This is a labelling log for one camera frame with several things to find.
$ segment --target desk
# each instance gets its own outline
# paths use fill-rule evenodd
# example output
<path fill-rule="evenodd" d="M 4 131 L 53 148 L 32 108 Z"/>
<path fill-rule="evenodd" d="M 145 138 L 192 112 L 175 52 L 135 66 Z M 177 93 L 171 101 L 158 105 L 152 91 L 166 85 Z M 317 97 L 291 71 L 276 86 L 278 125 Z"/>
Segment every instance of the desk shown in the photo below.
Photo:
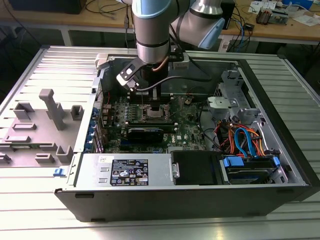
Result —
<path fill-rule="evenodd" d="M 112 4 L 115 0 L 100 0 L 101 4 Z M 307 44 L 316 45 L 320 41 L 320 25 L 306 26 L 302 23 L 289 19 L 287 25 L 256 24 L 256 14 L 248 14 L 248 8 L 251 0 L 236 0 L 241 16 L 246 19 L 246 22 L 254 24 L 255 28 L 251 41 L 258 42 L 274 42 L 287 44 Z M 91 10 L 98 11 L 97 4 L 93 3 L 89 6 Z M 121 4 L 110 6 L 109 10 L 117 9 Z M 312 11 L 320 11 L 320 6 L 312 6 Z M 122 9 L 114 15 L 115 20 L 101 14 L 92 13 L 83 10 L 78 15 L 65 13 L 50 13 L 50 12 L 33 12 L 33 11 L 13 11 L 13 15 L 21 21 L 26 28 L 43 28 L 60 30 L 64 44 L 72 46 L 72 39 L 69 31 L 92 31 L 92 32 L 107 32 L 107 33 L 124 33 L 124 17 L 126 10 Z M 19 27 L 20 25 L 13 20 L 8 11 L 0 1 L 0 26 Z M 227 30 L 223 30 L 220 39 L 220 51 L 226 51 L 226 46 L 232 39 L 235 39 L 239 34 L 239 30 L 235 22 L 231 22 Z"/>
<path fill-rule="evenodd" d="M 287 25 L 257 24 L 257 15 L 248 13 L 250 3 L 251 0 L 236 0 L 236 6 L 245 22 L 255 26 L 250 38 L 251 41 L 307 45 L 317 45 L 319 43 L 320 24 L 307 26 L 292 18 L 289 18 Z M 314 4 L 310 10 L 320 12 L 320 6 Z M 238 36 L 239 30 L 236 24 L 236 22 L 231 21 L 229 28 L 222 31 L 222 41 L 228 44 L 228 41 L 235 39 Z"/>

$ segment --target red wire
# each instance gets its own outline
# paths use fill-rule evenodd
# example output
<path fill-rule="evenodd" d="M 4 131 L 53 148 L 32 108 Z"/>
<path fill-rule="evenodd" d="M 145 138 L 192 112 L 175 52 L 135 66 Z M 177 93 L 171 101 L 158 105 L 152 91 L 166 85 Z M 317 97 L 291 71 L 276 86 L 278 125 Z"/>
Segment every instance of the red wire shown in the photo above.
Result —
<path fill-rule="evenodd" d="M 106 104 L 108 105 L 109 102 L 110 102 L 110 92 L 108 92 L 108 102 Z"/>
<path fill-rule="evenodd" d="M 226 140 L 224 140 L 224 142 L 221 143 L 221 145 L 219 146 L 219 148 L 221 148 L 228 140 L 229 140 L 229 138 L 227 138 Z"/>
<path fill-rule="evenodd" d="M 257 151 L 258 156 L 260 156 L 260 151 L 259 151 L 259 148 L 258 148 L 257 143 L 256 143 L 255 141 L 252 141 L 252 142 L 253 142 L 253 144 L 255 145 L 255 148 L 256 148 L 256 151 Z"/>

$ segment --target power supply label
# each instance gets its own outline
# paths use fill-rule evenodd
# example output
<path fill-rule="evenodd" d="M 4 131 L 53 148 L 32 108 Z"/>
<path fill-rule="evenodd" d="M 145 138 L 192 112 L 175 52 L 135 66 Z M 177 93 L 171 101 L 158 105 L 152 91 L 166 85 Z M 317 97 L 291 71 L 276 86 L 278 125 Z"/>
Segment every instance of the power supply label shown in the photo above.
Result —
<path fill-rule="evenodd" d="M 149 185 L 148 159 L 114 159 L 110 184 L 112 186 Z"/>

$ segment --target blue cable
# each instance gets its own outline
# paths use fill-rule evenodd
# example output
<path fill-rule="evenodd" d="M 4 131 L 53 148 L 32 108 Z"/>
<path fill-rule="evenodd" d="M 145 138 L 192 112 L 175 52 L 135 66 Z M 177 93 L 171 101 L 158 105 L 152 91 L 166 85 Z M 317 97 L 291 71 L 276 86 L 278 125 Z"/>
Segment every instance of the blue cable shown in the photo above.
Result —
<path fill-rule="evenodd" d="M 239 142 L 238 142 L 238 134 L 240 131 L 244 131 L 244 134 L 245 134 L 247 142 L 248 142 L 248 147 L 249 147 L 249 151 L 250 151 L 251 156 L 256 157 L 257 154 L 256 154 L 255 148 L 252 146 L 250 133 L 242 127 L 238 128 L 234 133 L 235 146 L 239 149 L 240 152 L 243 153 L 244 157 L 248 157 L 246 151 L 241 148 L 241 146 L 239 145 Z"/>
<path fill-rule="evenodd" d="M 239 44 L 239 46 L 237 47 L 237 49 L 236 49 L 236 51 L 235 51 L 236 53 L 238 53 L 239 50 L 240 50 L 241 47 L 242 47 L 243 42 L 244 42 L 245 31 L 244 31 L 244 27 L 241 25 L 241 22 L 240 22 L 240 21 L 238 21 L 238 20 L 236 20 L 236 19 L 232 19 L 232 20 L 235 21 L 236 23 L 238 23 L 238 24 L 240 25 L 241 33 L 242 33 L 241 40 L 240 40 L 240 44 Z"/>

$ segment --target workbench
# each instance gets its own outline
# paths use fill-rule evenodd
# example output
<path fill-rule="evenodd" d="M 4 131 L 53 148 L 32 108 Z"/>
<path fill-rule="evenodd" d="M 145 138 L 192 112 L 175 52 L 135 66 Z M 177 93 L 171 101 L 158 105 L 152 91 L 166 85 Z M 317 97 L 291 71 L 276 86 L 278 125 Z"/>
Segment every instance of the workbench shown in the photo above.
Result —
<path fill-rule="evenodd" d="M 251 41 L 257 42 L 273 42 L 273 43 L 287 43 L 287 44 L 306 44 L 316 45 L 320 41 L 320 25 L 306 26 L 302 23 L 289 19 L 287 25 L 256 24 L 256 14 L 248 13 L 248 8 L 251 0 L 236 0 L 236 5 L 239 9 L 240 15 L 246 22 L 254 24 L 255 28 L 250 38 Z M 100 0 L 100 4 L 114 4 L 115 0 Z M 122 5 L 117 4 L 104 8 L 104 10 L 115 10 Z M 98 5 L 92 3 L 89 9 L 98 11 Z M 320 6 L 313 5 L 311 11 L 320 11 Z M 32 12 L 32 11 L 13 11 L 12 14 L 26 27 L 26 28 L 40 28 L 40 29 L 55 29 L 61 32 L 64 44 L 72 46 L 72 39 L 69 31 L 90 31 L 90 32 L 104 32 L 104 33 L 124 33 L 124 17 L 126 9 L 116 11 L 115 20 L 103 16 L 98 13 L 92 13 L 83 9 L 79 15 L 65 14 L 65 13 L 50 13 L 50 12 Z M 20 27 L 20 25 L 10 16 L 5 9 L 2 0 L 0 1 L 0 26 Z M 239 34 L 239 29 L 234 21 L 231 21 L 227 30 L 223 30 L 220 39 L 222 39 L 219 51 L 225 52 L 226 47 L 231 40 L 236 39 Z"/>
<path fill-rule="evenodd" d="M 0 105 L 0 140 L 13 122 L 14 107 L 39 99 L 42 88 L 55 92 L 65 110 L 86 108 L 97 75 L 97 54 L 130 54 L 133 49 L 51 46 L 40 49 Z M 320 97 L 286 59 L 268 54 L 190 52 L 193 56 L 247 60 L 294 139 L 320 177 Z M 53 189 L 66 178 L 55 167 L 0 168 L 1 239 L 184 239 L 275 240 L 320 238 L 320 194 L 290 202 L 267 216 L 128 222 L 80 222 L 56 198 Z"/>

